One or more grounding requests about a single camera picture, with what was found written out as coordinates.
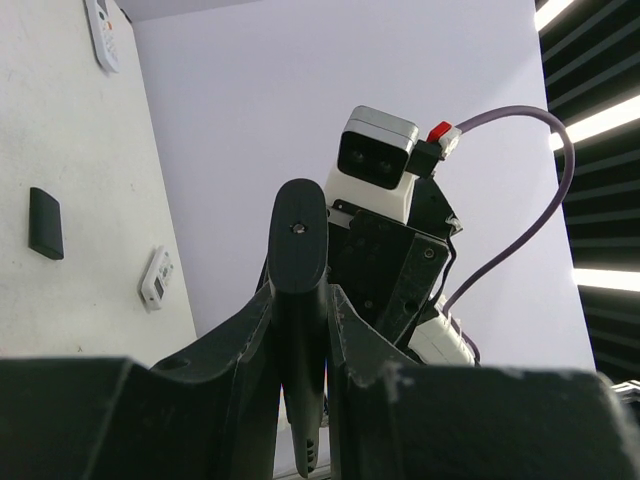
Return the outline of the black battery cover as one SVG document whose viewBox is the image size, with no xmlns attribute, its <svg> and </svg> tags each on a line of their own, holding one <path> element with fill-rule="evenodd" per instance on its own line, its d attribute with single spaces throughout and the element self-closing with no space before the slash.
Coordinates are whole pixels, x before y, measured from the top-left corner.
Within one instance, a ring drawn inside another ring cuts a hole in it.
<svg viewBox="0 0 640 480">
<path fill-rule="evenodd" d="M 29 191 L 28 246 L 48 259 L 64 259 L 60 203 L 37 187 Z"/>
</svg>

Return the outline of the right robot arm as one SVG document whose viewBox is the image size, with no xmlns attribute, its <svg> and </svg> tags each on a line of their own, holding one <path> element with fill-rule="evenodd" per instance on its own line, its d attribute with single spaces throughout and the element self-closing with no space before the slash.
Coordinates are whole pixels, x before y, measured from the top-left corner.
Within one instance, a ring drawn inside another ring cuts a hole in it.
<svg viewBox="0 0 640 480">
<path fill-rule="evenodd" d="M 407 223 L 341 199 L 328 220 L 329 281 L 365 322 L 419 363 L 478 364 L 473 341 L 443 312 L 462 226 L 434 180 L 419 180 Z"/>
</svg>

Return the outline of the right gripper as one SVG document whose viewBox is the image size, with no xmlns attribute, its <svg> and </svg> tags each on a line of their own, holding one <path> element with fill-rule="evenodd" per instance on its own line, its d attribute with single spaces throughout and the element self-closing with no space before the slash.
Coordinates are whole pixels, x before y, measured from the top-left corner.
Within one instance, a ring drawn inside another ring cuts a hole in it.
<svg viewBox="0 0 640 480">
<path fill-rule="evenodd" d="M 416 182 L 407 224 L 336 199 L 328 207 L 328 282 L 357 314 L 400 350 L 408 342 L 450 258 L 460 228 L 433 179 Z"/>
</svg>

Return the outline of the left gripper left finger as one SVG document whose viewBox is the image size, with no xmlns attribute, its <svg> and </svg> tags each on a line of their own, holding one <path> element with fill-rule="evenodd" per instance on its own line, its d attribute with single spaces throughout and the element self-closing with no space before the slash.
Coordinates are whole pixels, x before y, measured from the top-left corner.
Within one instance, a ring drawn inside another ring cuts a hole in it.
<svg viewBox="0 0 640 480">
<path fill-rule="evenodd" d="M 271 293 L 146 368 L 128 358 L 5 359 L 5 479 L 268 479 L 279 382 Z"/>
</svg>

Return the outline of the black remote control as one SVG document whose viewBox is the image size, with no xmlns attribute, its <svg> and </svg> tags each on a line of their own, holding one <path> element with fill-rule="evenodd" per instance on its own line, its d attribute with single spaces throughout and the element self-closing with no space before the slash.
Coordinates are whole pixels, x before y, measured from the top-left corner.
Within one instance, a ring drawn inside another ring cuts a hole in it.
<svg viewBox="0 0 640 480">
<path fill-rule="evenodd" d="M 321 187 L 285 183 L 272 211 L 267 272 L 276 362 L 291 426 L 295 465 L 316 469 L 323 415 L 328 317 L 328 221 Z"/>
</svg>

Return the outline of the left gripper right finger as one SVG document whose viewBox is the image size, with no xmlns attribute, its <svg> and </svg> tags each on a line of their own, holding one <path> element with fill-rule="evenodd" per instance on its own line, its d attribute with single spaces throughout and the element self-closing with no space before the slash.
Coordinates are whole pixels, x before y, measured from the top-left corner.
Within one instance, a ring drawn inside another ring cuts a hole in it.
<svg viewBox="0 0 640 480">
<path fill-rule="evenodd" d="M 335 479 L 635 479 L 639 429 L 595 374 L 421 365 L 330 293 Z"/>
</svg>

